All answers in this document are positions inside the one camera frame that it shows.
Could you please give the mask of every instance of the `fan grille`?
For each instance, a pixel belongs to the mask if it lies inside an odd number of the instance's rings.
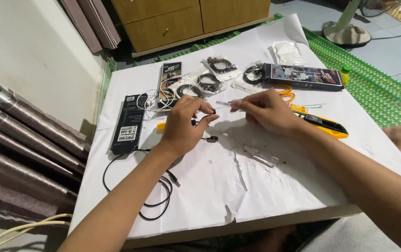
[[[401,0],[364,0],[360,4],[361,14],[364,17],[376,17],[386,13],[401,4]]]

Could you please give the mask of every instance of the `hand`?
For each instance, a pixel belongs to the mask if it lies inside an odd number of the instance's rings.
[[[193,127],[191,118],[197,118],[198,110],[208,115]],[[218,118],[218,115],[213,114],[213,107],[208,102],[184,95],[171,109],[159,145],[174,154],[175,158],[181,157],[194,149],[208,124]]]
[[[304,123],[277,91],[272,89],[232,102],[231,112],[239,109],[246,112],[247,121],[261,124],[265,129],[283,135],[289,135],[292,128]]]

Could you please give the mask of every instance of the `white paper sheet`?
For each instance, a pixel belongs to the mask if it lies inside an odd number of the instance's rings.
[[[223,53],[243,70],[249,62],[256,60],[272,62],[266,49],[274,41],[282,40],[296,41],[309,66],[325,67],[309,49],[295,14],[168,62],[181,61],[185,74],[202,67],[201,59]],[[70,232],[107,195],[101,180],[113,158],[108,149],[124,96],[156,88],[161,65],[162,62],[113,73]],[[326,103],[323,109],[311,109],[310,113],[341,123],[349,132],[349,137],[342,140],[344,143],[401,175],[401,153],[346,90],[295,92],[295,104]],[[207,128],[205,136],[216,135],[219,141],[207,143],[201,140],[171,169],[181,187],[174,187],[166,213],[156,221],[137,217],[129,238],[224,225],[233,218],[245,221],[348,203],[342,189],[307,157],[300,146],[282,136],[255,129],[245,122],[243,112],[230,113],[229,108],[216,104],[216,101],[226,102],[246,95],[228,88],[208,97],[208,102],[218,108],[221,117]],[[144,121],[140,148],[151,148],[159,142],[161,135],[154,129],[164,120]],[[271,169],[246,157],[242,152],[244,143],[275,155],[281,164]],[[118,184],[144,155],[135,152],[113,163],[106,174],[107,186],[112,189]],[[156,203],[164,198],[165,190],[158,184],[146,202]],[[142,213],[153,217],[162,208],[143,207]]]

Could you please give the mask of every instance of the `electric fan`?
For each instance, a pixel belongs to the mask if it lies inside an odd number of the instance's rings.
[[[350,0],[339,21],[323,28],[322,35],[339,46],[364,46],[371,40],[370,33],[360,26],[350,24],[358,7],[362,16],[372,18],[391,11],[400,4],[401,0]]]

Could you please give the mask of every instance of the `white wall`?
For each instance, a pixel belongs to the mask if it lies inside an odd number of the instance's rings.
[[[0,84],[79,130],[95,122],[104,61],[56,0],[0,0]]]

